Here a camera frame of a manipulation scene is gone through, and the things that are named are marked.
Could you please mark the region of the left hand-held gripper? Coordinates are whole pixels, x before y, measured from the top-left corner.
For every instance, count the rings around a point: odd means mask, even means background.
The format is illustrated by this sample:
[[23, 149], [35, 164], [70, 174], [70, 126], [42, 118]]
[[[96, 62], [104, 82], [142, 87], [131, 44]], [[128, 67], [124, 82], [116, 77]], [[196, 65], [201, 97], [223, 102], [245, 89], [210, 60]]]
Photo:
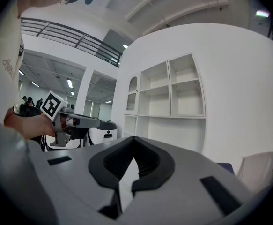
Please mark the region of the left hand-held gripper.
[[74, 105], [69, 104], [52, 91], [48, 93], [40, 110], [51, 120], [54, 129], [55, 141], [49, 145], [50, 147], [66, 147], [70, 140], [70, 133], [64, 132], [61, 127], [60, 116], [62, 114], [73, 117], [75, 120], [73, 125], [78, 128], [96, 128], [101, 125], [100, 119], [74, 114]]

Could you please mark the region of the person's left hand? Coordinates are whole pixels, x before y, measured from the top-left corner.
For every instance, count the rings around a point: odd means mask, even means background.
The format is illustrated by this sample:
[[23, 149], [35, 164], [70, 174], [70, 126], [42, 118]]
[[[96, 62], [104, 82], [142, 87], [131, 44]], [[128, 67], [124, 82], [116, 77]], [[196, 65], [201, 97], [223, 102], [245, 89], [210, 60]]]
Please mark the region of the person's left hand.
[[64, 132], [71, 133], [71, 127], [76, 125], [76, 119], [62, 114], [60, 116], [61, 127]]

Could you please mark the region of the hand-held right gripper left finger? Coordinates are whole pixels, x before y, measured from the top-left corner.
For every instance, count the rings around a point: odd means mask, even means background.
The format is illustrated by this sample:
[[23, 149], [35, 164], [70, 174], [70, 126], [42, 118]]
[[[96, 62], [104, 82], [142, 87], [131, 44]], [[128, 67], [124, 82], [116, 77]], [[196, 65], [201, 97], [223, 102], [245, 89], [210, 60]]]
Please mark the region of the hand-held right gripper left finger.
[[111, 153], [132, 137], [90, 147], [44, 153], [28, 143], [28, 157], [49, 199], [43, 225], [133, 225], [134, 215], [121, 213], [116, 187], [102, 187], [89, 172], [89, 163], [101, 151]]

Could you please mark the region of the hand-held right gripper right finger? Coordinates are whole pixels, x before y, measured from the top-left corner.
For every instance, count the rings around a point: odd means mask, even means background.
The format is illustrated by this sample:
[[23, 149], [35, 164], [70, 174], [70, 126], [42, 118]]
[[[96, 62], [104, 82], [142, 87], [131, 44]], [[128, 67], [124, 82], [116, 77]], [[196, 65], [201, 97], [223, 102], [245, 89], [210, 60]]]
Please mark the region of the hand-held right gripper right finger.
[[158, 189], [136, 192], [121, 215], [124, 225], [218, 225], [227, 218], [201, 183], [214, 177], [243, 205], [253, 194], [231, 172], [204, 155], [144, 138], [167, 151], [175, 161], [172, 176]]

